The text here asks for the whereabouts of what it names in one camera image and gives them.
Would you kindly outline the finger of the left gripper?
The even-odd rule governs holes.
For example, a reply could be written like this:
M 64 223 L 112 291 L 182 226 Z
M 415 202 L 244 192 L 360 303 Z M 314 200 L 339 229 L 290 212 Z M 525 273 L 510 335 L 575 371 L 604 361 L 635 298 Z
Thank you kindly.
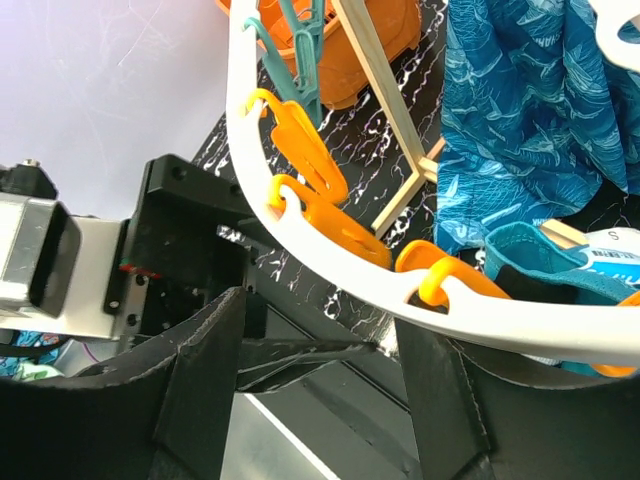
M 244 339 L 238 390 L 280 390 L 336 362 L 375 351 L 375 344 L 345 340 Z

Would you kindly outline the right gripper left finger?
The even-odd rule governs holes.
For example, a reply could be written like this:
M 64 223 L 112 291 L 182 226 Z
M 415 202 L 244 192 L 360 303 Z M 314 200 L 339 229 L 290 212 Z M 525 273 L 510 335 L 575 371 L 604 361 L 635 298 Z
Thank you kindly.
M 76 376 L 1 383 L 4 479 L 217 479 L 245 292 Z

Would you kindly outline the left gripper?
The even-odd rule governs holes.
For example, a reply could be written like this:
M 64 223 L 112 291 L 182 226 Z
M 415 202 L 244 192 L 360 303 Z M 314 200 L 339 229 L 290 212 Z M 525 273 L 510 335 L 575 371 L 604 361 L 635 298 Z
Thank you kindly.
M 144 169 L 137 204 L 124 221 L 114 259 L 121 277 L 146 290 L 125 324 L 149 338 L 188 319 L 230 287 L 247 291 L 244 335 L 265 335 L 265 301 L 253 273 L 257 252 L 219 234 L 257 220 L 241 188 L 168 154 Z

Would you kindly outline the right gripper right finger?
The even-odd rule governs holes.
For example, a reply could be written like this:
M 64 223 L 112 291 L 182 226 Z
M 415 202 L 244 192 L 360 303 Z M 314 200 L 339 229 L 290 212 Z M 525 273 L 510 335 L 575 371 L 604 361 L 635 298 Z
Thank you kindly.
M 636 479 L 639 380 L 587 377 L 397 324 L 426 479 Z

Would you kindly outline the white round clip hanger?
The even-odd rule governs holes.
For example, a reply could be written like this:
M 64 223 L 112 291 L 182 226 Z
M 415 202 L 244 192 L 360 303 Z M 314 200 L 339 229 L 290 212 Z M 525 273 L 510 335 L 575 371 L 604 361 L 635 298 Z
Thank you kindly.
M 267 165 L 259 118 L 253 1 L 230 7 L 227 132 L 243 193 L 267 231 L 307 268 L 416 326 L 501 350 L 583 363 L 636 365 L 636 306 L 571 306 L 509 300 L 483 274 L 450 256 L 394 273 L 389 250 L 332 203 Z

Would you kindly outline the orange plastic basket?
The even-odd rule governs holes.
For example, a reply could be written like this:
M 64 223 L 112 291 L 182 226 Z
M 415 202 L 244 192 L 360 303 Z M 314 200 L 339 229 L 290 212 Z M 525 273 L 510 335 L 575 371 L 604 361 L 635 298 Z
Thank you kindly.
M 415 49 L 421 37 L 422 12 L 415 0 L 368 0 L 365 6 L 383 46 L 386 58 L 394 60 L 404 50 Z M 261 21 L 282 56 L 289 71 L 297 67 L 293 34 L 280 9 L 279 2 L 260 1 Z M 319 94 L 330 109 L 353 106 L 368 84 L 368 78 L 330 1 L 325 3 L 323 53 L 318 65 Z

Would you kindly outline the black white striped sock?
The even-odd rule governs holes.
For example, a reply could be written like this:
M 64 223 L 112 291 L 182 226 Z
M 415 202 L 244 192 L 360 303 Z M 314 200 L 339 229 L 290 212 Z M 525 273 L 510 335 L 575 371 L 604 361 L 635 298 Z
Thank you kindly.
M 575 304 L 578 290 L 570 285 L 551 284 L 527 276 L 511 266 L 503 266 L 494 283 L 510 298 L 548 304 Z

